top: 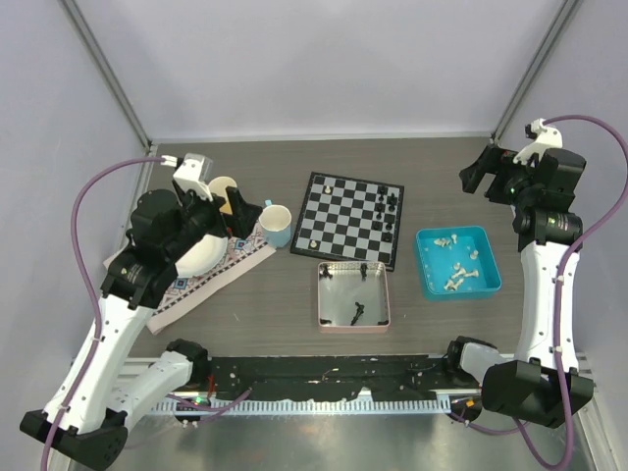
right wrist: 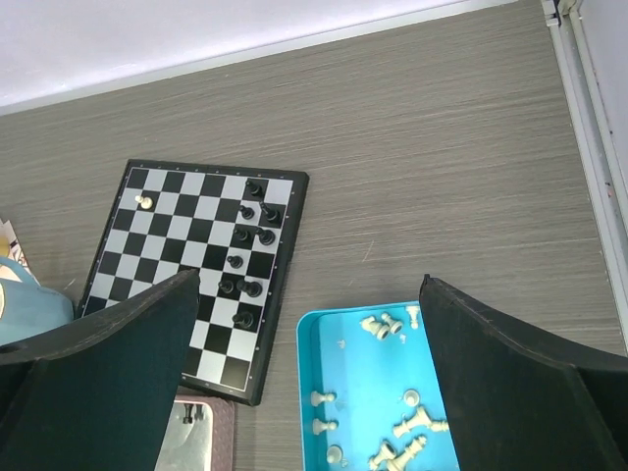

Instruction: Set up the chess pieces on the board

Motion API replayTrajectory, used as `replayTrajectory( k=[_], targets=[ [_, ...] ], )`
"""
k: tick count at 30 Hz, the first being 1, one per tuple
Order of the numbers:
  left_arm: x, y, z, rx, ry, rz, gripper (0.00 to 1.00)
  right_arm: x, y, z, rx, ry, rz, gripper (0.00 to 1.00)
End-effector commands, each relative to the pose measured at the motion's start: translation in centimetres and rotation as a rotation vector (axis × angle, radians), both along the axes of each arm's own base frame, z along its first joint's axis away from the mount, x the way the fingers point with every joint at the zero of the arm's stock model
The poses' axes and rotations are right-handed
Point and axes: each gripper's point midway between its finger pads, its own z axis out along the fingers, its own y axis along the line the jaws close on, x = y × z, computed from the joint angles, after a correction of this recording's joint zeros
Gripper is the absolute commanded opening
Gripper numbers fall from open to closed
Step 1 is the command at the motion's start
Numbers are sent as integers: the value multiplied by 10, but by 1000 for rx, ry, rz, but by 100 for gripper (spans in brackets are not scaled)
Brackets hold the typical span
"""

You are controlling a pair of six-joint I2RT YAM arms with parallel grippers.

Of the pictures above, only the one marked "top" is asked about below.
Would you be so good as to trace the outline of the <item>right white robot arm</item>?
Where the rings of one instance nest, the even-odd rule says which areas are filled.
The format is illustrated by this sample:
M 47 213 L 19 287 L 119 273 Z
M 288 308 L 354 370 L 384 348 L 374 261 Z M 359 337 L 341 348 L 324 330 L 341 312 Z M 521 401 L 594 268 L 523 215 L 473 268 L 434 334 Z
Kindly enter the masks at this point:
M 574 275 L 582 247 L 582 220 L 571 212 L 585 159 L 568 150 L 533 153 L 529 162 L 495 144 L 459 176 L 467 193 L 486 174 L 493 203 L 513 207 L 512 223 L 524 273 L 522 330 L 512 359 L 490 343 L 467 337 L 450 342 L 446 381 L 463 388 L 476 381 L 485 409 L 555 429 L 593 396 L 579 373 L 573 342 Z

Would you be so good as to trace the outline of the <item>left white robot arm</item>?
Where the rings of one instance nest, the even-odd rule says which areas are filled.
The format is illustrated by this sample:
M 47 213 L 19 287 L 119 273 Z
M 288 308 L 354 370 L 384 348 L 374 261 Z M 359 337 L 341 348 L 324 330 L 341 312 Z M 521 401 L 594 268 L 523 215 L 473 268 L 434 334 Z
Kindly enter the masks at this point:
M 178 261 L 206 236 L 249 237 L 262 213 L 239 190 L 208 199 L 193 190 L 141 195 L 127 246 L 109 263 L 95 319 L 58 393 L 25 414 L 20 429 L 92 470 L 108 469 L 138 420 L 177 388 L 201 390 L 211 376 L 206 348 L 173 340 L 125 389 L 113 387 L 138 334 L 178 278 Z

